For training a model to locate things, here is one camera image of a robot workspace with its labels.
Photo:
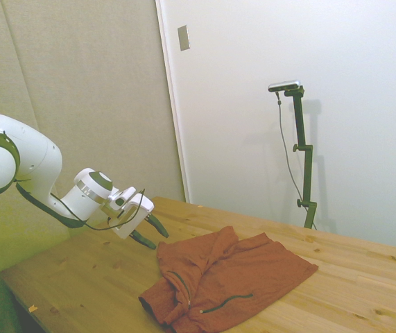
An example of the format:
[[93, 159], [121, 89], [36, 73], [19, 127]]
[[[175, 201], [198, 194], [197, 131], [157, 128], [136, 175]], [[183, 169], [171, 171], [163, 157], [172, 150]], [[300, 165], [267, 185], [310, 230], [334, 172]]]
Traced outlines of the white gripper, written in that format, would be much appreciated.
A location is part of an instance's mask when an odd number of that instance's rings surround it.
[[148, 222], [165, 238], [169, 237], [169, 233], [162, 225], [160, 220], [151, 212], [155, 205], [142, 193], [135, 194], [124, 206], [123, 213], [119, 213], [118, 217], [112, 220], [112, 230], [122, 239], [130, 237], [139, 244], [156, 249], [156, 245], [149, 239], [142, 236], [136, 227], [148, 217]]

